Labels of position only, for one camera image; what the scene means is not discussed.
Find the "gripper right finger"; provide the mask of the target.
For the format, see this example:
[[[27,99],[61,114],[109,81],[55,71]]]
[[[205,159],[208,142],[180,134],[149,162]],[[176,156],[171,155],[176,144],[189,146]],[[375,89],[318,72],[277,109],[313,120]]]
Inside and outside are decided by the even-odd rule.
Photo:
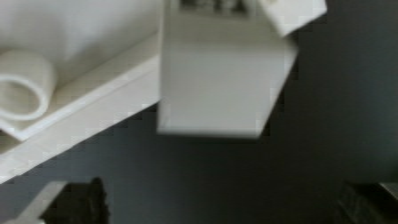
[[[343,184],[332,224],[398,224],[398,182]]]

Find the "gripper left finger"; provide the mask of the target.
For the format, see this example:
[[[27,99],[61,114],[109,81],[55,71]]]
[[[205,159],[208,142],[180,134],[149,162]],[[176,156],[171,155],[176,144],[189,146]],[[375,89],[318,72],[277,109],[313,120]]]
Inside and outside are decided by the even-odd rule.
[[[50,182],[11,224],[110,224],[102,179]]]

